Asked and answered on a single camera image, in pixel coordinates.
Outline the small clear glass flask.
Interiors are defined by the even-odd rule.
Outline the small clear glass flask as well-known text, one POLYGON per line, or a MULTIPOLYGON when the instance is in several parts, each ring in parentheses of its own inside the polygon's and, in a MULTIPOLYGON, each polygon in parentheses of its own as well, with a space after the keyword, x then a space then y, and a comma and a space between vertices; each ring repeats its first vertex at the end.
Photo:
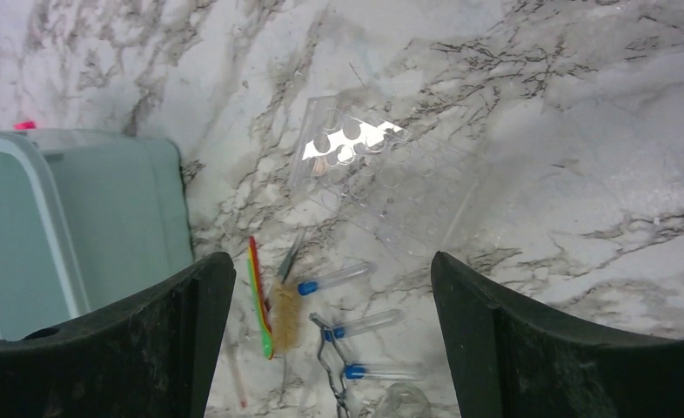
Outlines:
POLYGON ((392 384, 381 398, 372 418, 430 418, 432 406, 425 393, 407 382, 392 384))

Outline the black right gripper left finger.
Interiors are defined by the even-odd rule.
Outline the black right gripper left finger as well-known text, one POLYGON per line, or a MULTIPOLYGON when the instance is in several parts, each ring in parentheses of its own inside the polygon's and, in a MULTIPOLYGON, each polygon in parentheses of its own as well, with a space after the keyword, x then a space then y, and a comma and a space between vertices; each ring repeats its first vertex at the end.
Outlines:
POLYGON ((201 417, 236 270, 212 253, 153 287, 0 340, 0 417, 201 417))

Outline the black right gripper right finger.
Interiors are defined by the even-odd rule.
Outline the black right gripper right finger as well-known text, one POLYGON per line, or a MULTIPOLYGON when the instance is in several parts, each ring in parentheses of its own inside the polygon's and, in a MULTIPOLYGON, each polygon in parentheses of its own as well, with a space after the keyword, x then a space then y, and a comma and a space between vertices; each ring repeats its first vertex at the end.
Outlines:
POLYGON ((684 340, 583 320, 436 253, 431 282, 464 417, 684 417, 684 340))

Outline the teal plastic bin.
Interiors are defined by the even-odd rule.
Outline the teal plastic bin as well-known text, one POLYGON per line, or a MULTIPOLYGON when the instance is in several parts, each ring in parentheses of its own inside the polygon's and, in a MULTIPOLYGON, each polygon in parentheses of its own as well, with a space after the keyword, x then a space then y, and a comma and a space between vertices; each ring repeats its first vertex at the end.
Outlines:
POLYGON ((0 131, 0 340, 105 307, 192 261, 170 140, 0 131))

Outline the pink highlighter marker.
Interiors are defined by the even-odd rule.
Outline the pink highlighter marker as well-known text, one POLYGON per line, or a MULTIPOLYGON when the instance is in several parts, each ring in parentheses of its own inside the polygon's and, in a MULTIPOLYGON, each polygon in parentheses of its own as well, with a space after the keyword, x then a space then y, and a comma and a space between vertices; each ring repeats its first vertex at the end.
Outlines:
POLYGON ((36 128, 37 128, 37 124, 32 120, 26 120, 26 121, 23 121, 23 122, 20 122, 20 123, 17 123, 14 125, 14 129, 18 130, 18 131, 32 130, 32 129, 36 129, 36 128))

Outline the blue capped test tube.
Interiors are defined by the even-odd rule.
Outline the blue capped test tube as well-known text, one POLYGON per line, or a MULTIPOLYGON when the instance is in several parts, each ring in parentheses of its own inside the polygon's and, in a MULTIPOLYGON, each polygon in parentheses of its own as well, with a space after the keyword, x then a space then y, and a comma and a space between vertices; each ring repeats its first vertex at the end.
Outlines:
POLYGON ((399 322, 403 317, 400 309, 389 309, 356 320, 350 320, 332 326, 331 331, 324 331, 326 341, 344 339, 389 327, 399 322))
POLYGON ((376 265, 371 261, 364 261, 354 266, 344 267, 335 272, 318 276, 308 280, 302 280, 297 284, 298 294, 307 296, 317 291, 333 288, 347 281, 364 278, 376 270, 376 265))
POLYGON ((421 381, 423 368, 416 364, 351 363, 344 368, 347 380, 421 381))

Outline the red yellow green spatula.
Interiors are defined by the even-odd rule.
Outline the red yellow green spatula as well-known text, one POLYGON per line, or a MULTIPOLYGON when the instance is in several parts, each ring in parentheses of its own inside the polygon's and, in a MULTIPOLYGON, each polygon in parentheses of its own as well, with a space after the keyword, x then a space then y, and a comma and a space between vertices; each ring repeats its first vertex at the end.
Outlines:
POLYGON ((253 302, 256 309, 258 326, 261 334, 262 351, 267 360, 274 357, 274 343, 272 329, 267 317, 265 306, 265 296, 263 292, 262 280, 260 276, 258 252, 256 240, 253 236, 248 238, 248 273, 251 280, 253 302))

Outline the brown test tube brush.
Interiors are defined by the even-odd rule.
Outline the brown test tube brush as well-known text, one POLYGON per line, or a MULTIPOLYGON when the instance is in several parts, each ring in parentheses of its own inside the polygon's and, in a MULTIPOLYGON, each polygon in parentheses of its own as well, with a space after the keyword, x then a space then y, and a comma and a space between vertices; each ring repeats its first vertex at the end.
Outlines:
POLYGON ((274 348, 286 354, 298 344, 301 296, 294 286, 274 280, 270 301, 274 348))

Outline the clear test tube rack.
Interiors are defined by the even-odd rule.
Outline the clear test tube rack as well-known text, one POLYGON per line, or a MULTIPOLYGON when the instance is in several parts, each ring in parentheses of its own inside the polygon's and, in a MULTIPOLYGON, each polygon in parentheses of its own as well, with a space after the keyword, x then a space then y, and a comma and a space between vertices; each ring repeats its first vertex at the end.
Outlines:
POLYGON ((470 152, 322 96, 306 103, 289 182, 395 250, 425 257, 455 246, 485 169, 470 152))

